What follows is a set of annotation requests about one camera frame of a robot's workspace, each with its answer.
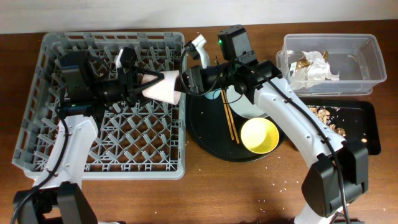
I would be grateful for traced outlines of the yellow plastic bowl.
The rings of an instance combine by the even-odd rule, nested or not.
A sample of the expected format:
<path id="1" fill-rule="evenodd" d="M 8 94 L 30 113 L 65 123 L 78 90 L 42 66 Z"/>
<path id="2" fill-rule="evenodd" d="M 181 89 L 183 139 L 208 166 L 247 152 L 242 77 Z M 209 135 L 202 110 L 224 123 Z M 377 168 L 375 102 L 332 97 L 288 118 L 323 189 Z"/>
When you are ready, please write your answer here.
<path id="1" fill-rule="evenodd" d="M 255 154 L 267 154 L 279 144 L 280 133 L 271 120 L 253 118 L 243 124 L 240 137 L 248 151 Z"/>

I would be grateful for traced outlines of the light blue plastic cup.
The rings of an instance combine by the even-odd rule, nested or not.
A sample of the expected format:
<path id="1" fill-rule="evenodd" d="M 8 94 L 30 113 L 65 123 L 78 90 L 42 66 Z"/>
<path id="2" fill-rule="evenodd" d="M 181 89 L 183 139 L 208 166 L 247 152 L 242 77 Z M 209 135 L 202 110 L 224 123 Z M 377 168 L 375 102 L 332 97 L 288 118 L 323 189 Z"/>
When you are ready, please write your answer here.
<path id="1" fill-rule="evenodd" d="M 215 99 L 217 99 L 217 97 L 219 97 L 220 93 L 221 93 L 221 89 L 218 88 L 218 89 L 208 92 L 205 95 L 205 98 L 208 100 L 215 100 Z"/>

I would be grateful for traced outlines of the white paper napkin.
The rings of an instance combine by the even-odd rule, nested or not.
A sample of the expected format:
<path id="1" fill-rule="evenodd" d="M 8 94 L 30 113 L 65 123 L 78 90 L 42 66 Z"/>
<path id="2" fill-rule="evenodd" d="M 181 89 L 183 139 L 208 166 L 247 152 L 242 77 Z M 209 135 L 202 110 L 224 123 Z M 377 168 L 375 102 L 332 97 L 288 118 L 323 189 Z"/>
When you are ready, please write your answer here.
<path id="1" fill-rule="evenodd" d="M 312 64 L 295 70 L 296 62 L 290 64 L 290 86 L 293 90 L 301 88 L 309 89 L 314 85 L 321 84 L 322 81 L 339 81 L 340 75 L 334 75 L 331 72 L 330 64 L 327 60 L 322 58 L 322 53 L 318 51 L 305 52 L 302 51 L 303 56 Z"/>

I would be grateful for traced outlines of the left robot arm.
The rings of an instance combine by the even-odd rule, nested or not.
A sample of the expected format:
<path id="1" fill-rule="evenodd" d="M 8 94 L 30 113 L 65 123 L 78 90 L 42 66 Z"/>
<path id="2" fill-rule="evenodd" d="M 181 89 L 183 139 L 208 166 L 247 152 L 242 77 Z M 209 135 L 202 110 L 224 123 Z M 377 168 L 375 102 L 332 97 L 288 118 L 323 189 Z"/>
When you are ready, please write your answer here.
<path id="1" fill-rule="evenodd" d="M 45 169 L 30 190 L 14 197 L 12 223 L 97 223 L 81 190 L 86 158 L 97 138 L 109 105 L 146 100 L 144 91 L 165 80 L 164 72 L 135 65 L 136 53 L 125 47 L 115 61 L 117 79 L 98 76 L 93 62 L 109 65 L 86 52 L 70 52 L 60 59 L 67 83 L 60 92 L 58 133 Z"/>

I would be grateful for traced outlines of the pink plastic cup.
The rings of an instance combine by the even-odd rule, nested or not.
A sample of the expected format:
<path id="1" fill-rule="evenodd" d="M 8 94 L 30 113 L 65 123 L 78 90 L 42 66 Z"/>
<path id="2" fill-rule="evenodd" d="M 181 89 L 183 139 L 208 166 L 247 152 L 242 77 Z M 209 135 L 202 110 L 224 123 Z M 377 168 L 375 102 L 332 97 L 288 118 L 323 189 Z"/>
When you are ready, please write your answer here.
<path id="1" fill-rule="evenodd" d="M 179 72 L 178 70 L 172 70 L 164 71 L 162 73 L 164 74 L 164 79 L 143 90 L 142 95 L 152 100 L 176 105 L 181 96 L 181 93 L 175 90 L 175 84 L 179 77 Z"/>

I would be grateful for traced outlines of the food scraps pile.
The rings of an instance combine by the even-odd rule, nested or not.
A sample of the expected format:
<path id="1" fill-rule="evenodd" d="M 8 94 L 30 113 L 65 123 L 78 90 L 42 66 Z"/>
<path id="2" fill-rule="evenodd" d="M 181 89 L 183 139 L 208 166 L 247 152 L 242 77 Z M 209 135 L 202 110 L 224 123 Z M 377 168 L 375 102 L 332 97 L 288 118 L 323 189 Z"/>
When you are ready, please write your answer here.
<path id="1" fill-rule="evenodd" d="M 308 108 L 318 117 L 318 119 L 327 125 L 332 131 L 343 136 L 347 139 L 347 132 L 343 128 L 339 128 L 335 123 L 333 123 L 334 116 L 329 110 L 324 106 L 308 106 Z"/>

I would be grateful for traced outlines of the wooden chopstick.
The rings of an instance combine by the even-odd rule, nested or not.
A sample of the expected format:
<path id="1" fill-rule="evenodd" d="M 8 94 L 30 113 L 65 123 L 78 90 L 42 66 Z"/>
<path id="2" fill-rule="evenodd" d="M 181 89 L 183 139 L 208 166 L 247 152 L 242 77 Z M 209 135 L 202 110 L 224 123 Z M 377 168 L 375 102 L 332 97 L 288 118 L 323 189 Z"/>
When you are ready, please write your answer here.
<path id="1" fill-rule="evenodd" d="M 220 92 L 221 92 L 221 99 L 223 101 L 224 112 L 225 112 L 226 120 L 227 120 L 227 124 L 228 124 L 228 129 L 229 129 L 229 132 L 230 132 L 230 135 L 231 135 L 231 139 L 232 139 L 232 141 L 234 141 L 235 137 L 234 137 L 234 133 L 233 133 L 232 125 L 231 125 L 231 120 L 230 120 L 230 116 L 229 116 L 229 112 L 228 112 L 228 107 L 227 107 L 227 104 L 226 104 L 226 98 L 224 96 L 224 90 L 221 89 Z"/>
<path id="2" fill-rule="evenodd" d="M 228 102 L 227 102 L 227 97 L 226 97 L 226 91 L 225 91 L 225 90 L 224 90 L 224 96 L 225 96 L 225 98 L 226 98 L 226 104 L 227 104 L 227 107 L 228 107 L 228 112 L 229 112 L 229 116 L 230 116 L 230 120 L 231 120 L 231 125 L 232 125 L 232 129 L 233 129 L 234 137 L 235 137 L 235 140 L 234 140 L 234 141 L 235 141 L 237 144 L 239 144 L 239 143 L 240 143 L 240 140 L 239 140 L 239 137 L 238 137 L 238 134 L 237 134 L 237 131 L 236 131 L 236 127 L 235 127 L 233 115 L 232 115 L 232 112 L 231 112 L 231 108 L 230 108 L 230 106 L 229 106 L 229 104 L 228 104 Z"/>

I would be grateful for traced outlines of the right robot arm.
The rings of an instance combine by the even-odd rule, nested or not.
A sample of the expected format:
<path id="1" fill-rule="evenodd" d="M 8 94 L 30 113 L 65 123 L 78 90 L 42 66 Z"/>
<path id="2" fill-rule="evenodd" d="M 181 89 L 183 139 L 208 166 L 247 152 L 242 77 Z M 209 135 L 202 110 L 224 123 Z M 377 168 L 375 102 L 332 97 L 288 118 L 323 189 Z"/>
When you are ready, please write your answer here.
<path id="1" fill-rule="evenodd" d="M 369 155 L 364 143 L 349 143 L 322 123 L 272 62 L 258 61 L 243 26 L 220 31 L 218 40 L 224 62 L 217 65 L 210 63 L 204 37 L 185 44 L 182 55 L 200 64 L 179 71 L 183 90 L 199 98 L 234 86 L 293 142 L 308 166 L 302 184 L 305 205 L 295 223 L 348 220 L 348 205 L 368 190 Z"/>

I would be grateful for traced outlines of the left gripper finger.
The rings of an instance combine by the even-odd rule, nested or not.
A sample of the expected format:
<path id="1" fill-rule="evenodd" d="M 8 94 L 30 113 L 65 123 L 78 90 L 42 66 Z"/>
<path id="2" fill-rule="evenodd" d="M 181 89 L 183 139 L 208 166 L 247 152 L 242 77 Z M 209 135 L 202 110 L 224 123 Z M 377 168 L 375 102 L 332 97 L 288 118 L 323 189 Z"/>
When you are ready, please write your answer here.
<path id="1" fill-rule="evenodd" d="M 135 93 L 133 98 L 134 102 L 140 105 L 146 105 L 152 101 L 152 99 L 145 97 L 142 93 Z"/>
<path id="2" fill-rule="evenodd" d="M 159 83 L 160 81 L 162 81 L 164 79 L 164 74 L 160 73 L 160 72 L 156 72 L 153 70 L 146 70 L 143 68 L 137 68 L 136 69 L 137 73 L 141 73 L 143 75 L 152 75 L 155 78 L 144 83 L 144 84 L 140 84 L 137 88 L 136 88 L 136 92 L 142 92 L 143 90 L 148 89 L 149 87 L 154 86 L 155 84 Z"/>

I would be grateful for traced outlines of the grey round plate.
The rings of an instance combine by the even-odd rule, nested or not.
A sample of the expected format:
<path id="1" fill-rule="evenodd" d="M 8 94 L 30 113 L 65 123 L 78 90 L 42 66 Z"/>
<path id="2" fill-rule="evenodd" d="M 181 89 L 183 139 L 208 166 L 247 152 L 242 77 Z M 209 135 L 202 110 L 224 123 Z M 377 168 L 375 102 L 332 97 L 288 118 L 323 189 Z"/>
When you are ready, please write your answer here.
<path id="1" fill-rule="evenodd" d="M 245 95 L 241 95 L 234 90 L 234 86 L 229 86 L 226 91 L 229 106 L 239 116 L 247 119 L 266 118 L 268 114 L 252 104 Z"/>

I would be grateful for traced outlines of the gold foil wrapper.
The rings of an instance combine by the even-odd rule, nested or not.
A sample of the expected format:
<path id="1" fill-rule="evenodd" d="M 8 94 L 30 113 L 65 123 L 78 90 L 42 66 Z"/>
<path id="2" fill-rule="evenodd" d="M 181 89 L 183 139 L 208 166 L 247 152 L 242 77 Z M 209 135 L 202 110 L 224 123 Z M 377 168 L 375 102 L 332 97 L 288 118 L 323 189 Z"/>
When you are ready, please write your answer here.
<path id="1" fill-rule="evenodd" d="M 328 51 L 326 50 L 326 51 L 324 51 L 323 53 L 322 53 L 322 58 L 324 59 L 324 60 L 327 60 L 327 58 L 328 58 Z M 297 63 L 296 63 L 296 67 L 295 67 L 295 70 L 298 70 L 298 69 L 301 69 L 301 68 L 304 68 L 304 67 L 308 67 L 308 66 L 310 66 L 312 63 L 309 61 L 309 60 L 307 60 L 306 58 L 305 58 L 305 56 L 303 56 Z"/>

